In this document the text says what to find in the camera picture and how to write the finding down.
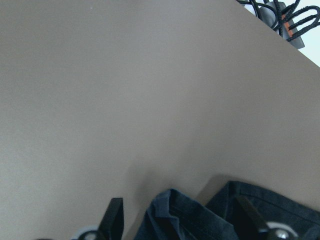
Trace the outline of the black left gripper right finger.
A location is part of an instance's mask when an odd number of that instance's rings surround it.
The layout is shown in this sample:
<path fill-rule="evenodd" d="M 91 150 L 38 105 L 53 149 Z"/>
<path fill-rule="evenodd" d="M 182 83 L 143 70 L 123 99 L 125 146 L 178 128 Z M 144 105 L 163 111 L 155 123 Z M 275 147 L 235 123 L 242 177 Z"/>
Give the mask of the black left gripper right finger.
<path fill-rule="evenodd" d="M 235 198 L 234 229 L 237 235 L 267 235 L 270 228 L 245 196 Z"/>

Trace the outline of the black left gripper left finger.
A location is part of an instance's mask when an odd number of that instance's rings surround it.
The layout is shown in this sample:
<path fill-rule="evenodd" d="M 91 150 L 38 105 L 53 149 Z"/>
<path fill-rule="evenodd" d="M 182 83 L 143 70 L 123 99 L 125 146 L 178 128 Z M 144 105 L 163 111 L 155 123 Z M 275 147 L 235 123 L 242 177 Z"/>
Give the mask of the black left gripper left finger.
<path fill-rule="evenodd" d="M 123 198 L 112 198 L 97 229 L 98 240 L 121 240 L 124 232 Z"/>

